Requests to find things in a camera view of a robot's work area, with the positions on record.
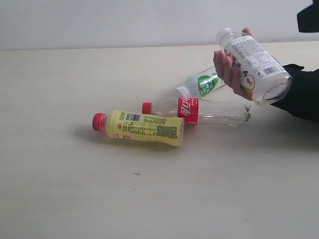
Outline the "black sleeved forearm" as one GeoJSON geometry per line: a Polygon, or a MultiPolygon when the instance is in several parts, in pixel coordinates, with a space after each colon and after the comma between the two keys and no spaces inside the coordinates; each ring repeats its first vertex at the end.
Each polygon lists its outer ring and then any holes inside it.
{"type": "Polygon", "coordinates": [[[319,121],[319,71],[304,71],[303,66],[284,65],[292,77],[292,83],[286,96],[272,104],[294,117],[319,121]]]}

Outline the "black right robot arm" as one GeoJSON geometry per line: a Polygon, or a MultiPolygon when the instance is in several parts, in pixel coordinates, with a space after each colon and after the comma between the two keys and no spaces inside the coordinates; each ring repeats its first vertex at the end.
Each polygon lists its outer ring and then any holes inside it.
{"type": "Polygon", "coordinates": [[[304,8],[297,14],[298,31],[301,33],[319,32],[319,0],[304,8]]]}

